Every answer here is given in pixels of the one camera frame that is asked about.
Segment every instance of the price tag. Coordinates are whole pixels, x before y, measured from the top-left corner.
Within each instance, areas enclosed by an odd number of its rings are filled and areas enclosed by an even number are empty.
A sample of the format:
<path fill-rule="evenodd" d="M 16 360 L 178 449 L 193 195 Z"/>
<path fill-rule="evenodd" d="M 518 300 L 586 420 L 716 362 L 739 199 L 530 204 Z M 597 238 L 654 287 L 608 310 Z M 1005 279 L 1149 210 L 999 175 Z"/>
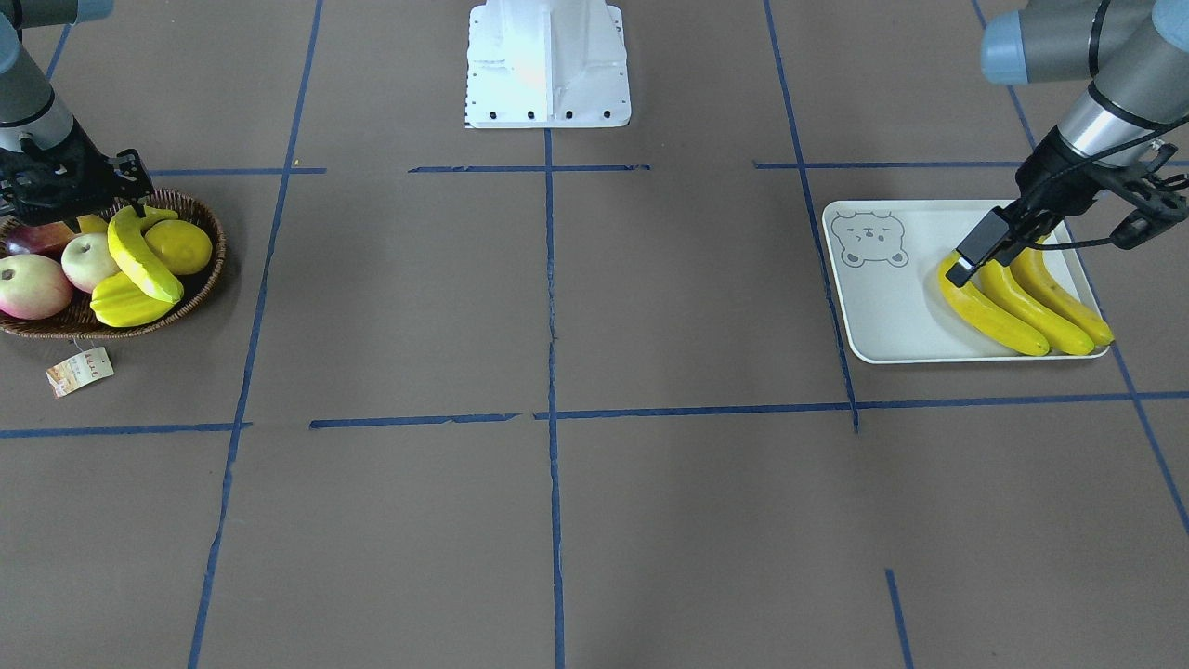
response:
<path fill-rule="evenodd" d="M 107 349 L 99 347 L 55 365 L 45 371 L 45 377 L 54 386 L 54 397 L 64 398 L 88 384 L 115 374 Z"/>

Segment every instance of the cartoon bear face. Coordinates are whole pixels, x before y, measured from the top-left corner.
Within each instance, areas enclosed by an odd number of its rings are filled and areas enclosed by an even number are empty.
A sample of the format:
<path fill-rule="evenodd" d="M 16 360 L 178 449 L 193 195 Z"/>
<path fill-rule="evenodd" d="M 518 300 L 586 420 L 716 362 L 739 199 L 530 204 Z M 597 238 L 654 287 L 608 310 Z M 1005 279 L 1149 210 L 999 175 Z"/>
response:
<path fill-rule="evenodd" d="M 860 266 L 866 261 L 908 264 L 904 250 L 904 223 L 891 212 L 843 212 L 830 221 L 830 231 L 842 242 L 842 261 Z"/>

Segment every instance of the yellow banana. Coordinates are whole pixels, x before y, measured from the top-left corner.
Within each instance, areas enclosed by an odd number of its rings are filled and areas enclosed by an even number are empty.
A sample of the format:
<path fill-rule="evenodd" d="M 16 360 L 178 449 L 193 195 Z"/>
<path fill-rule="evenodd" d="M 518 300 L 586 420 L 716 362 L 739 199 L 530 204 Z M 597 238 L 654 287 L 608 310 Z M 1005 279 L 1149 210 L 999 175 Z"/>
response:
<path fill-rule="evenodd" d="M 1065 291 L 1049 273 L 1049 267 L 1044 264 L 1043 252 L 1036 248 L 1024 248 L 1012 261 L 1012 276 L 1038 302 L 1081 327 L 1089 334 L 1090 341 L 1099 347 L 1114 342 L 1114 332 L 1111 330 L 1107 321 L 1094 313 L 1094 309 Z"/>
<path fill-rule="evenodd" d="M 95 317 L 112 327 L 132 327 L 152 322 L 169 313 L 171 308 L 174 302 L 145 295 L 122 271 L 100 280 L 90 296 L 90 309 L 95 311 Z"/>
<path fill-rule="evenodd" d="M 1007 313 L 995 302 L 992 302 L 975 288 L 974 283 L 967 282 L 958 288 L 945 277 L 945 271 L 958 259 L 958 252 L 954 251 L 937 267 L 937 283 L 942 289 L 942 296 L 962 320 L 974 326 L 986 336 L 1012 349 L 1013 352 L 1027 356 L 1043 356 L 1049 353 L 1049 340 L 1039 329 L 1027 322 Z"/>
<path fill-rule="evenodd" d="M 990 301 L 1039 329 L 1052 348 L 1074 356 L 1084 356 L 1094 351 L 1089 334 L 1025 292 L 1008 267 L 999 264 L 999 260 L 992 258 L 982 265 L 979 278 L 982 282 L 982 292 Z"/>
<path fill-rule="evenodd" d="M 144 232 L 155 223 L 177 217 L 176 212 L 145 207 L 145 216 L 140 217 L 132 207 L 115 212 L 107 225 L 107 250 L 115 264 L 128 274 L 146 295 L 169 303 L 182 299 L 182 282 L 170 273 L 145 242 Z"/>

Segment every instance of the fruit basket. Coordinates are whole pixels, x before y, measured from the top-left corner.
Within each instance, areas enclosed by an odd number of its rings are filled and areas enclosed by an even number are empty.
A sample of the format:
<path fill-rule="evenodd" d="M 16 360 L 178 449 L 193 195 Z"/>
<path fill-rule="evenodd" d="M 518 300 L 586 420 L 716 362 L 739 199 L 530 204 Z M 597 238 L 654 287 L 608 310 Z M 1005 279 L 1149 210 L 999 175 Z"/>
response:
<path fill-rule="evenodd" d="M 227 238 L 224 234 L 222 225 L 206 204 L 194 197 L 176 190 L 158 189 L 147 197 L 145 203 L 177 212 L 178 217 L 188 220 L 202 228 L 213 244 L 210 261 L 206 269 L 190 276 L 180 276 L 184 288 L 182 301 L 174 305 L 169 313 L 162 317 L 136 327 L 112 327 L 103 324 L 90 310 L 90 295 L 75 290 L 70 305 L 57 315 L 42 320 L 21 320 L 12 317 L 0 311 L 0 329 L 15 334 L 18 337 L 34 340 L 121 340 L 137 337 L 140 334 L 152 332 L 177 322 L 191 310 L 197 308 L 219 279 L 224 261 L 227 257 Z M 113 206 L 99 212 L 103 219 L 111 219 L 124 204 Z M 7 254 L 2 241 L 15 228 L 17 221 L 11 217 L 0 220 L 0 257 Z"/>

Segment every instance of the blue tape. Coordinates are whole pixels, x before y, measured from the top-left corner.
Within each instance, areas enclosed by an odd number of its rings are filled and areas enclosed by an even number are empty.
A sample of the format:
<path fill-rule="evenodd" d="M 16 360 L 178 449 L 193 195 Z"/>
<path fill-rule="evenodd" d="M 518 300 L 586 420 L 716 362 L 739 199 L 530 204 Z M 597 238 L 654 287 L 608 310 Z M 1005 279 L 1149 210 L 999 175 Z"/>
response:
<path fill-rule="evenodd" d="M 199 423 L 194 425 L 119 425 L 112 428 L 39 428 L 32 430 L 0 430 L 0 440 L 37 440 L 42 437 L 96 437 L 108 435 L 172 435 L 175 433 L 229 433 L 232 423 Z"/>
<path fill-rule="evenodd" d="M 279 176 L 285 168 L 155 169 L 150 176 Z M 289 173 L 326 173 L 326 168 L 289 168 Z"/>
<path fill-rule="evenodd" d="M 446 425 L 447 423 L 503 423 L 518 414 L 472 414 L 466 416 L 410 416 L 394 418 L 347 418 L 341 421 L 310 421 L 310 430 L 338 428 L 380 428 L 400 425 Z"/>
<path fill-rule="evenodd" d="M 1127 370 L 1127 365 L 1122 360 L 1122 353 L 1119 347 L 1112 348 L 1115 355 L 1115 360 L 1119 362 L 1119 371 L 1122 373 L 1122 380 L 1127 385 L 1127 391 L 1131 393 L 1132 403 L 1135 405 L 1135 415 L 1139 417 L 1139 424 L 1144 429 L 1144 435 L 1147 437 L 1147 446 L 1152 449 L 1152 456 L 1156 459 L 1156 467 L 1160 471 L 1160 478 L 1164 479 L 1164 487 L 1169 491 L 1169 497 L 1172 498 L 1172 506 L 1177 511 L 1177 516 L 1181 518 L 1181 528 L 1189 535 L 1189 511 L 1185 510 L 1185 503 L 1181 498 L 1181 491 L 1177 488 L 1177 482 L 1172 479 L 1172 471 L 1169 468 L 1169 462 L 1164 459 L 1164 452 L 1160 449 L 1160 442 L 1156 438 L 1156 431 L 1152 430 L 1152 424 L 1147 419 L 1147 411 L 1144 409 L 1144 403 L 1140 400 L 1139 393 L 1135 392 L 1135 384 L 1131 379 L 1131 372 Z"/>
<path fill-rule="evenodd" d="M 637 171 L 650 170 L 652 165 L 429 165 L 409 170 L 409 173 L 459 173 L 459 172 L 549 172 L 549 171 Z"/>
<path fill-rule="evenodd" d="M 793 152 L 797 156 L 798 172 L 801 177 L 801 190 L 805 194 L 805 207 L 810 215 L 810 229 L 813 233 L 813 246 L 818 254 L 818 270 L 822 273 L 822 288 L 830 307 L 830 318 L 833 321 L 833 339 L 838 347 L 838 364 L 842 366 L 842 378 L 847 386 L 847 399 L 850 402 L 851 422 L 858 433 L 858 406 L 855 403 L 855 386 L 850 380 L 850 365 L 847 362 L 847 351 L 842 343 L 842 324 L 838 321 L 838 309 L 830 291 L 830 272 L 826 266 L 825 250 L 822 246 L 822 233 L 818 231 L 817 214 L 813 207 L 813 193 L 810 189 L 809 172 L 805 170 L 805 156 L 801 152 L 801 138 L 797 132 L 797 115 L 793 113 L 793 99 L 788 93 L 788 78 L 785 76 L 785 61 L 780 55 L 780 40 L 776 38 L 776 23 L 772 17 L 772 0 L 763 0 L 763 12 L 768 19 L 768 36 L 772 39 L 772 55 L 776 61 L 776 75 L 780 78 L 780 90 L 785 97 L 785 112 L 788 115 L 788 131 L 793 139 Z"/>
<path fill-rule="evenodd" d="M 54 71 L 58 69 L 58 59 L 62 58 L 62 50 L 67 48 L 67 39 L 70 37 L 70 24 L 62 26 L 62 37 L 58 38 L 58 45 L 54 49 L 54 56 L 50 58 L 49 67 L 45 68 L 45 78 L 54 78 Z"/>
<path fill-rule="evenodd" d="M 876 400 L 858 403 L 860 409 L 949 409 L 974 406 L 1028 406 L 1063 405 L 1078 403 L 1126 403 L 1126 393 L 1102 393 L 1084 396 L 1027 396 L 1021 398 L 958 398 L 945 400 Z"/>
<path fill-rule="evenodd" d="M 1141 400 L 1189 400 L 1189 391 L 1170 391 L 1163 393 L 1137 393 Z"/>
<path fill-rule="evenodd" d="M 892 598 L 895 631 L 900 636 L 900 655 L 904 656 L 904 667 L 905 669 L 914 669 L 912 663 L 912 646 L 908 645 L 908 630 L 904 624 L 904 608 L 900 606 L 900 588 L 895 585 L 895 573 L 891 569 L 885 569 L 883 575 L 888 581 L 888 595 Z"/>
<path fill-rule="evenodd" d="M 979 6 L 979 0 L 970 0 L 974 5 L 975 13 L 979 15 L 979 21 L 987 26 L 987 20 L 982 15 L 982 8 Z M 1012 96 L 1012 102 L 1015 105 L 1015 111 L 1020 116 L 1020 124 L 1024 126 L 1024 132 L 1027 134 L 1028 144 L 1036 147 L 1036 140 L 1032 137 L 1032 128 L 1028 126 L 1028 120 L 1024 113 L 1024 107 L 1020 105 L 1019 96 L 1015 95 L 1015 89 L 1011 86 L 1007 87 L 1008 93 Z M 1081 258 L 1081 252 L 1078 252 L 1078 258 Z M 1094 289 L 1093 280 L 1087 277 L 1090 285 L 1090 292 L 1094 295 L 1095 301 L 1097 301 L 1097 290 Z M 1169 469 L 1168 461 L 1164 459 L 1164 453 L 1160 450 L 1160 443 L 1156 438 L 1156 433 L 1152 430 L 1152 425 L 1147 419 L 1147 411 L 1144 410 L 1144 403 L 1140 395 L 1135 391 L 1135 384 L 1132 381 L 1131 372 L 1127 370 L 1127 364 L 1122 358 L 1122 352 L 1119 346 L 1115 345 L 1111 348 L 1115 358 L 1115 364 L 1119 366 L 1119 373 L 1122 374 L 1124 384 L 1127 386 L 1127 398 L 1132 402 L 1135 408 L 1135 415 L 1139 418 L 1140 427 L 1144 429 L 1144 435 L 1147 437 L 1149 447 L 1152 449 L 1152 455 L 1156 459 L 1157 468 L 1160 471 L 1160 476 L 1164 479 L 1164 486 L 1169 491 L 1169 496 L 1172 498 L 1172 506 L 1176 507 L 1177 516 L 1181 518 L 1181 526 L 1184 529 L 1185 535 L 1189 535 L 1189 512 L 1185 511 L 1184 500 L 1181 498 L 1181 492 L 1177 490 L 1176 481 L 1172 479 L 1172 473 Z"/>
<path fill-rule="evenodd" d="M 950 168 L 1008 168 L 1020 163 L 1007 160 L 918 160 L 918 162 L 867 162 L 867 163 L 754 163 L 755 169 L 950 169 Z"/>
<path fill-rule="evenodd" d="M 589 421 L 598 418 L 658 418 L 680 416 L 740 416 L 753 414 L 806 414 L 822 411 L 849 411 L 849 403 L 817 403 L 801 405 L 754 405 L 754 406 L 703 406 L 668 409 L 611 409 L 587 411 L 559 411 L 560 421 Z M 549 414 L 533 415 L 535 421 L 546 421 Z"/>
<path fill-rule="evenodd" d="M 545 131 L 545 273 L 549 294 L 549 515 L 553 529 L 554 667 L 566 668 L 565 578 L 561 570 L 561 476 L 558 468 L 558 311 L 554 276 L 553 132 Z"/>
<path fill-rule="evenodd" d="M 214 588 L 215 570 L 219 566 L 219 549 L 222 545 L 224 526 L 227 522 L 227 506 L 231 500 L 232 467 L 239 454 L 239 438 L 243 434 L 244 415 L 247 410 L 247 397 L 252 385 L 252 371 L 256 366 L 256 352 L 260 341 L 260 323 L 264 318 L 264 304 L 269 294 L 269 270 L 272 265 L 272 254 L 276 250 L 277 232 L 281 227 L 282 214 L 284 213 L 285 196 L 289 191 L 289 175 L 292 170 L 294 153 L 297 149 L 297 134 L 301 130 L 302 108 L 306 105 L 306 90 L 309 87 L 309 72 L 314 65 L 314 51 L 317 48 L 317 31 L 322 20 L 322 1 L 315 0 L 314 19 L 309 32 L 309 44 L 306 49 L 306 64 L 302 69 L 301 88 L 297 91 L 297 102 L 294 107 L 294 120 L 289 128 L 289 146 L 285 151 L 285 163 L 281 175 L 281 187 L 277 190 L 277 207 L 272 216 L 272 229 L 269 234 L 269 250 L 264 258 L 264 270 L 260 276 L 260 288 L 256 298 L 256 314 L 252 318 L 252 336 L 247 347 L 247 360 L 244 364 L 244 384 L 240 389 L 239 402 L 235 406 L 235 423 L 231 433 L 231 442 L 227 448 L 227 465 L 224 468 L 222 496 L 219 505 L 219 526 L 215 531 L 214 541 L 210 542 L 210 551 L 207 554 L 207 569 L 202 578 L 202 595 L 199 599 L 199 613 L 194 621 L 194 637 L 190 640 L 190 656 L 187 667 L 197 669 L 199 656 L 202 652 L 202 635 L 206 631 L 207 612 L 210 608 L 210 593 Z"/>

